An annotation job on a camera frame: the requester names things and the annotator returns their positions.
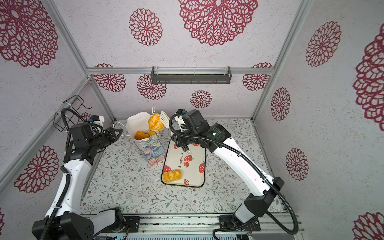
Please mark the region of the round knotted fake bread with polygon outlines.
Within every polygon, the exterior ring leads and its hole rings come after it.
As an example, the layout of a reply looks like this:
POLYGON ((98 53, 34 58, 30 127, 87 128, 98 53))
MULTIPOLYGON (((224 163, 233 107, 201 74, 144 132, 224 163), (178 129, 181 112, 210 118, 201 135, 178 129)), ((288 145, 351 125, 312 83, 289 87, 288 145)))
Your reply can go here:
POLYGON ((164 129, 164 124, 161 121, 161 116, 158 113, 154 113, 148 120, 149 130, 154 132, 160 132, 164 129))

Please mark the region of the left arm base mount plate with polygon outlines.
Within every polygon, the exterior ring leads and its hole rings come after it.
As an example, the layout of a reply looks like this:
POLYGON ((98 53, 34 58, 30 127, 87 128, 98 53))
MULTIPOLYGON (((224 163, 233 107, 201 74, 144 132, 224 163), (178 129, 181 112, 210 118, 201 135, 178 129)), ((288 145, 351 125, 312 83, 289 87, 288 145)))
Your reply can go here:
POLYGON ((103 233, 116 233, 116 234, 133 234, 138 233, 141 217, 135 216, 126 216, 125 223, 122 227, 117 228, 117 230, 113 230, 111 227, 103 230, 103 233))

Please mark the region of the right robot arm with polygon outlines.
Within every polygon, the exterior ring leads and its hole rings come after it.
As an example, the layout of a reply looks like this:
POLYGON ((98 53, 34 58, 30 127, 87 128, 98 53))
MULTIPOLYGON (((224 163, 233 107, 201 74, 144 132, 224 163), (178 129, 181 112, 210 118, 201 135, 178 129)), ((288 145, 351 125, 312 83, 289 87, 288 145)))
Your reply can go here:
POLYGON ((251 193, 233 216, 237 225, 253 217, 263 217, 274 199, 282 198, 280 191, 284 181, 258 167, 222 125, 209 125, 198 110, 179 109, 170 118, 161 112, 160 120, 173 133, 172 141, 177 147, 187 151, 189 145, 198 144, 224 160, 247 185, 251 193))

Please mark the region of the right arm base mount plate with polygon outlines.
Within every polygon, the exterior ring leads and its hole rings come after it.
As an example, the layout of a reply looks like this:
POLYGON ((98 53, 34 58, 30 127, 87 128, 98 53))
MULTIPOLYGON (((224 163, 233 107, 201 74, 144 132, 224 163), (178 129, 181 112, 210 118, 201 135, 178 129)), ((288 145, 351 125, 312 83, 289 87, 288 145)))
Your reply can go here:
POLYGON ((230 231, 258 232, 261 230, 258 217, 252 217, 244 223, 233 215, 219 215, 220 230, 230 229, 230 231))

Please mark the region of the flaky fake pastry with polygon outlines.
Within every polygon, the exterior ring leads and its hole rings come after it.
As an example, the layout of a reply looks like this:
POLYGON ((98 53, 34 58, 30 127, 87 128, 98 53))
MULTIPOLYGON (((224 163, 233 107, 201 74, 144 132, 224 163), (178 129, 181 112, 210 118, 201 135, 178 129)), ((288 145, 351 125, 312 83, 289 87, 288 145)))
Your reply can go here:
POLYGON ((163 181, 165 183, 171 183, 178 181, 182 178, 182 172, 179 170, 169 171, 163 173, 163 181))

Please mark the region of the floral paper gift bag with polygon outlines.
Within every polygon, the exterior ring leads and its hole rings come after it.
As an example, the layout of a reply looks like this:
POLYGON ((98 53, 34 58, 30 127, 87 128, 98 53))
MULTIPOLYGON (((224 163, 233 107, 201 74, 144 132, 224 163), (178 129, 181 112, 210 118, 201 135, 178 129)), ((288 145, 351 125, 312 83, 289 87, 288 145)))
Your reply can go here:
POLYGON ((166 157, 164 147, 162 146, 162 138, 160 136, 161 131, 156 132, 156 135, 144 140, 135 140, 135 134, 137 131, 143 131, 145 133, 150 131, 148 120, 154 113, 157 113, 156 109, 152 108, 151 113, 140 112, 127 118, 125 129, 128 133, 126 135, 122 134, 123 137, 129 137, 133 140, 134 144, 144 158, 149 162, 151 167, 164 161, 166 157))

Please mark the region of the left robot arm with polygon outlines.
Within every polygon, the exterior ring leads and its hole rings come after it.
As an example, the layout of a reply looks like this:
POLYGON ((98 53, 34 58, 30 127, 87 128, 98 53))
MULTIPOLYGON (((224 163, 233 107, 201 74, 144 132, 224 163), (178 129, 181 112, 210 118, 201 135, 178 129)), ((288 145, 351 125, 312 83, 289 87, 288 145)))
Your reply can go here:
POLYGON ((32 233, 38 240, 92 240, 102 231, 120 231, 125 218, 118 207, 86 218, 81 216, 82 194, 95 156, 119 140, 122 129, 85 122, 69 128, 63 177, 55 199, 43 220, 36 221, 32 233))

